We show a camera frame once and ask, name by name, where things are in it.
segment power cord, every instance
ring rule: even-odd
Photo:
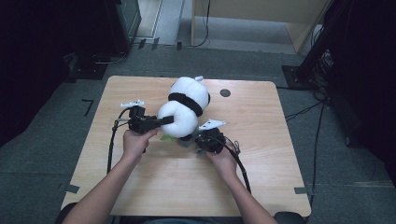
[[[125,56],[126,56],[126,52],[123,52],[122,53],[122,56],[119,58],[119,59],[117,59],[116,61],[113,61],[113,62],[97,62],[96,60],[94,60],[93,62],[94,63],[97,63],[97,64],[113,64],[113,63],[119,63],[120,61],[122,61],[122,59],[124,59],[125,58]],[[98,58],[98,57],[100,57],[100,55],[96,55],[96,54],[93,54],[92,55],[92,58],[93,59],[95,59],[95,58]]]
[[[314,108],[314,107],[317,106],[317,105],[320,105],[321,103],[323,103],[323,101],[320,101],[320,102],[318,102],[318,103],[316,103],[316,104],[314,104],[314,105],[311,105],[311,106],[309,106],[309,107],[307,107],[307,108],[305,108],[305,109],[303,109],[303,110],[301,110],[301,111],[299,111],[299,112],[297,112],[297,113],[287,115],[287,116],[285,117],[285,119],[286,119],[286,121],[289,121],[289,120],[291,120],[291,119],[295,119],[297,116],[299,116],[299,115],[301,115],[301,114],[305,114],[305,113],[308,112],[310,109]]]
[[[245,181],[245,185],[246,185],[246,187],[247,187],[247,191],[248,191],[249,193],[251,193],[250,184],[249,184],[249,182],[248,182],[248,173],[247,173],[247,170],[245,169],[244,165],[242,164],[242,162],[241,162],[241,160],[239,159],[239,156],[238,156],[238,154],[241,152],[241,150],[239,149],[239,144],[238,144],[238,142],[235,141],[235,142],[233,143],[228,137],[224,136],[224,138],[225,138],[231,145],[233,145],[233,147],[235,148],[235,150],[236,150],[236,153],[235,153],[232,149],[230,149],[230,148],[227,146],[227,144],[221,142],[219,139],[217,139],[217,138],[215,138],[215,137],[212,137],[212,136],[208,136],[208,138],[210,138],[210,139],[212,139],[212,140],[214,140],[214,141],[216,141],[216,142],[218,142],[218,143],[221,143],[221,144],[223,145],[223,147],[227,148],[227,150],[231,153],[231,155],[232,155],[233,158],[235,159],[236,163],[238,164],[239,169],[240,169],[241,172],[242,172],[242,176],[244,177],[244,181]]]
[[[125,125],[125,124],[128,123],[128,122],[126,122],[126,123],[123,123],[123,124],[119,125],[120,119],[122,118],[122,115],[125,113],[125,111],[130,110],[130,109],[131,109],[130,107],[127,107],[127,108],[123,109],[122,112],[119,115],[119,118],[114,120],[114,126],[111,129],[113,131],[113,134],[111,135],[110,145],[108,147],[107,173],[109,173],[110,170],[111,170],[111,161],[113,160],[114,137],[116,136],[117,129],[120,126]]]
[[[320,131],[320,126],[321,126],[321,121],[323,118],[323,110],[324,110],[324,106],[326,105],[326,102],[323,101],[322,102],[322,108],[320,109],[320,115],[319,115],[319,121],[318,121],[318,127],[317,127],[317,133],[315,135],[315,144],[314,144],[314,173],[312,176],[312,194],[311,197],[309,198],[309,205],[312,208],[312,204],[314,202],[314,197],[316,195],[316,184],[317,184],[317,158],[318,158],[318,137],[319,137],[319,131]],[[309,220],[310,216],[308,216],[305,220],[305,222],[307,223]]]
[[[206,22],[204,21],[204,18],[203,18],[204,27],[205,27],[205,29],[206,29],[205,38],[204,38],[204,40],[201,42],[201,44],[195,45],[195,46],[190,46],[190,47],[193,47],[193,48],[201,47],[201,46],[209,39],[209,24],[208,24],[208,22],[209,22],[209,11],[210,11],[210,0],[209,0],[208,3],[207,3]]]

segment black tape mark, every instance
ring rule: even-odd
[[[142,39],[139,43],[139,48],[138,49],[142,49],[143,47],[145,47],[146,44],[146,39]]]
[[[86,100],[86,99],[82,99],[83,102],[91,102],[90,105],[88,106],[87,111],[85,112],[84,117],[87,117],[88,113],[90,113],[91,107],[93,105],[93,100]]]
[[[154,39],[154,43],[152,43],[151,50],[157,49],[157,47],[158,47],[158,42],[159,42],[159,41],[160,41],[160,38],[159,38],[159,37],[157,37],[157,38]]]
[[[181,50],[181,42],[177,42],[177,47],[176,47],[176,50]]]
[[[306,191],[305,187],[301,187],[301,188],[294,188],[294,193],[295,194],[306,194],[308,192]]]
[[[66,192],[70,193],[78,193],[79,187],[74,186],[74,185],[68,185],[65,189]]]

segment black band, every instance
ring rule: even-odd
[[[193,101],[190,97],[186,96],[186,94],[173,92],[170,93],[168,96],[169,101],[178,101],[179,103],[183,104],[184,106],[188,107],[192,111],[194,111],[197,117],[200,117],[203,114],[202,108]]]

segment forearm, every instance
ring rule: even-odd
[[[108,175],[76,204],[64,223],[106,222],[114,203],[136,165],[137,161],[121,158]]]
[[[271,214],[248,192],[236,175],[223,179],[246,224],[276,223]]]

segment wooden table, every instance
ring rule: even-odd
[[[193,0],[192,45],[195,36],[195,17],[206,17],[208,1]],[[291,43],[295,51],[300,52],[307,38],[321,23],[331,2],[332,0],[216,0],[210,2],[209,17],[285,22]]]
[[[63,207],[78,202],[105,175],[107,152],[114,119],[120,103],[137,99],[145,102],[146,115],[156,115],[167,102],[175,78],[111,77],[97,108],[82,149],[71,185],[78,193],[66,192]],[[304,183],[276,86],[266,81],[204,79],[211,102],[199,118],[227,121],[220,130],[239,142],[240,159],[254,197],[271,214],[291,211],[306,217],[311,209],[307,195],[296,194]],[[227,89],[231,96],[222,97]],[[113,165],[122,153],[119,128],[114,146]],[[219,179],[206,156],[195,153],[195,144],[180,147],[162,141],[159,132],[151,138],[143,159],[135,167],[117,200],[115,216],[240,216],[231,193]]]

